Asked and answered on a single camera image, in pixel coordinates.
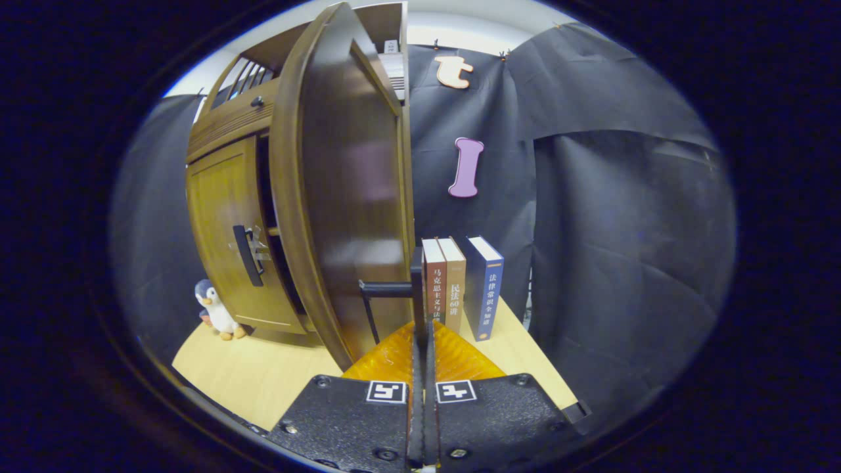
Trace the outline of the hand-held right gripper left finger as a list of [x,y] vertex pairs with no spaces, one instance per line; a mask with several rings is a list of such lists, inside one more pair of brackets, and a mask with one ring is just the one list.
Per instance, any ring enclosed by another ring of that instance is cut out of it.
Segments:
[[313,376],[271,431],[271,442],[348,472],[422,467],[415,324],[407,323],[343,375]]

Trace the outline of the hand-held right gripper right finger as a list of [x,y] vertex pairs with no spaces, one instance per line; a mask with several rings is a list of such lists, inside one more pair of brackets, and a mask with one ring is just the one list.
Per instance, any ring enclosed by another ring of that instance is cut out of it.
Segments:
[[585,437],[591,408],[558,408],[528,373],[439,382],[435,321],[424,328],[424,469],[528,472],[547,469]]

